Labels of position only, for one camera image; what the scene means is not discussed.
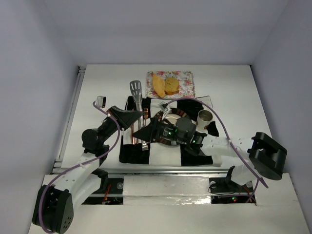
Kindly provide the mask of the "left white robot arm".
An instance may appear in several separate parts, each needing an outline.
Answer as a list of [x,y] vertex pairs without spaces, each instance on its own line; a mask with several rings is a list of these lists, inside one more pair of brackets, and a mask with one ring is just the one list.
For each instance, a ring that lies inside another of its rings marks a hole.
[[47,234],[65,233],[73,221],[75,209],[93,192],[107,187],[107,173],[99,167],[116,145],[104,142],[113,134],[117,134],[115,141],[118,142],[121,131],[143,115],[142,111],[126,111],[116,106],[102,113],[107,116],[103,123],[82,133],[84,152],[76,165],[55,176],[38,191],[32,223]]

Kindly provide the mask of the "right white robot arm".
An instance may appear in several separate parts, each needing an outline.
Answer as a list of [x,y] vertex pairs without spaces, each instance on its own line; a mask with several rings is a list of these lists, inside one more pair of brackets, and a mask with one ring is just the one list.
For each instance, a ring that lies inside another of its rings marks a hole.
[[229,169],[230,179],[238,185],[258,179],[281,180],[287,150],[266,133],[257,132],[251,138],[229,139],[212,136],[196,130],[189,118],[181,117],[175,124],[166,119],[153,118],[151,122],[133,133],[135,138],[148,143],[162,139],[175,141],[185,146],[192,156],[229,156],[242,162]]

